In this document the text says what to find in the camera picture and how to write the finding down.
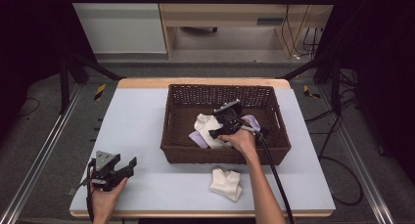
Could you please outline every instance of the white wall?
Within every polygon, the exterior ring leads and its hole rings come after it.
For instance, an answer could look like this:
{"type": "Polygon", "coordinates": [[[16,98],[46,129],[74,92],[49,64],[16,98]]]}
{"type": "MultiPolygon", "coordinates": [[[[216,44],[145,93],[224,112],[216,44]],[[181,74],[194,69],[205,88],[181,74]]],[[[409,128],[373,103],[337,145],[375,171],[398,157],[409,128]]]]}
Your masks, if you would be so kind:
{"type": "Polygon", "coordinates": [[[73,4],[94,53],[166,53],[157,4],[73,4]]]}

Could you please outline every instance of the hand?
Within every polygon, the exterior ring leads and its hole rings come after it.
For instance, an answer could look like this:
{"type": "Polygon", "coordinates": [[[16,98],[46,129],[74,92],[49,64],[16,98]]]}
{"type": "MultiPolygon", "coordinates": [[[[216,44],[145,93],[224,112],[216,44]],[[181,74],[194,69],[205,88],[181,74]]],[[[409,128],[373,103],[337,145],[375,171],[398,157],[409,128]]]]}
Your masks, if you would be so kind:
{"type": "Polygon", "coordinates": [[[111,216],[114,212],[116,202],[119,194],[124,190],[127,184],[128,178],[122,179],[122,181],[110,192],[101,191],[98,188],[94,188],[92,184],[92,207],[94,209],[94,224],[109,223],[111,216]]]}
{"type": "Polygon", "coordinates": [[[244,157],[257,157],[254,135],[251,131],[241,128],[235,134],[219,135],[217,138],[230,142],[244,157]]]}

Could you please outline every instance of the wooden table edge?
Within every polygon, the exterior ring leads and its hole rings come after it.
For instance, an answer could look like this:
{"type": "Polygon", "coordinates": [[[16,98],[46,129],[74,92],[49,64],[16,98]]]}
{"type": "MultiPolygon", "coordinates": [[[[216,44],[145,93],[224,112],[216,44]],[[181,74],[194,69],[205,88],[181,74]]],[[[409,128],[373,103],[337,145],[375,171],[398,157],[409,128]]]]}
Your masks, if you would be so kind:
{"type": "Polygon", "coordinates": [[[286,79],[268,78],[124,78],[117,88],[167,88],[169,84],[259,85],[291,89],[286,79]]]}
{"type": "MultiPolygon", "coordinates": [[[[332,215],[333,210],[294,211],[295,218],[317,218],[332,215]]],[[[71,211],[76,218],[88,218],[87,211],[71,211]]],[[[253,211],[217,212],[217,211],[115,211],[113,217],[118,218],[252,218],[253,211]]]]}

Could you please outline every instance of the wicker basket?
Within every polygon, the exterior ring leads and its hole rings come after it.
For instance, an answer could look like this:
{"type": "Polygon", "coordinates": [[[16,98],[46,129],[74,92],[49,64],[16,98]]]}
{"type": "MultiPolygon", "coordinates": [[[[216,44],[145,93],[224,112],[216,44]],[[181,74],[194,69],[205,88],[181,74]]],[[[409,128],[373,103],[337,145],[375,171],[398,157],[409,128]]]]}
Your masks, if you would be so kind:
{"type": "MultiPolygon", "coordinates": [[[[230,86],[171,84],[168,87],[161,149],[169,163],[246,163],[233,148],[202,149],[190,138],[199,113],[236,99],[243,105],[242,115],[252,114],[269,130],[266,143],[274,164],[279,164],[291,148],[274,89],[269,86],[230,86]]],[[[261,164],[269,164],[262,145],[256,145],[261,164]]]]}

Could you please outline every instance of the table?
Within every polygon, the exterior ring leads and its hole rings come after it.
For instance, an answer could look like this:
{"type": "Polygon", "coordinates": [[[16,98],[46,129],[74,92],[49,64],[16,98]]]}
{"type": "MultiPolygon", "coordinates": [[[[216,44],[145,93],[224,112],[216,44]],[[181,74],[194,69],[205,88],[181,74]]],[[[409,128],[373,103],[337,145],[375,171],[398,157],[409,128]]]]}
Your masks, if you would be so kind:
{"type": "MultiPolygon", "coordinates": [[[[169,164],[160,149],[169,83],[270,85],[275,88],[292,149],[276,166],[295,217],[329,216],[335,206],[308,135],[294,91],[278,79],[123,79],[119,82],[99,132],[96,151],[121,154],[115,169],[137,157],[135,175],[120,195],[114,217],[254,217],[251,182],[243,164],[169,164]],[[243,192],[232,202],[209,190],[211,171],[220,166],[241,173],[243,192]]],[[[269,166],[265,175],[278,203],[284,202],[269,166]]],[[[86,188],[69,208],[87,217],[86,188]]]]}

